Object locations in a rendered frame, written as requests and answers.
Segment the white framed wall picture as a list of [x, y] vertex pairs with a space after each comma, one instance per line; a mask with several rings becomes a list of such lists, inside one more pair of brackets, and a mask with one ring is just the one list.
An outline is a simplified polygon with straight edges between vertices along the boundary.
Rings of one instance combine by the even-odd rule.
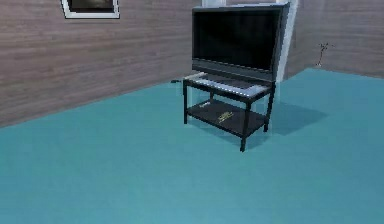
[[60, 0], [66, 19], [119, 19], [118, 0]]

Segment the black television stand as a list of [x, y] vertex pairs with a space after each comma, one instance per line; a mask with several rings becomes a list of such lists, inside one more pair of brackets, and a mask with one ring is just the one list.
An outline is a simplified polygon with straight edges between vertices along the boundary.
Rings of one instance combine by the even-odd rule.
[[[182, 85], [184, 123], [187, 123], [188, 117], [193, 117], [239, 137], [241, 152], [245, 151], [246, 140], [255, 131], [260, 128], [264, 132], [268, 131], [275, 81], [199, 72], [184, 77]], [[208, 92], [209, 99], [189, 106], [189, 87]], [[265, 96], [269, 96], [266, 113], [252, 111], [252, 104]]]

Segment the dark book with yellow print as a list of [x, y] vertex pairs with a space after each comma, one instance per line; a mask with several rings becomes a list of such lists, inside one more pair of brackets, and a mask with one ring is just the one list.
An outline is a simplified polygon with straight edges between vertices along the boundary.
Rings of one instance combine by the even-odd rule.
[[233, 115], [234, 115], [233, 112], [224, 112], [224, 113], [222, 113], [222, 114], [218, 117], [218, 122], [219, 122], [219, 123], [222, 123], [222, 122], [224, 122], [225, 120], [231, 118]]

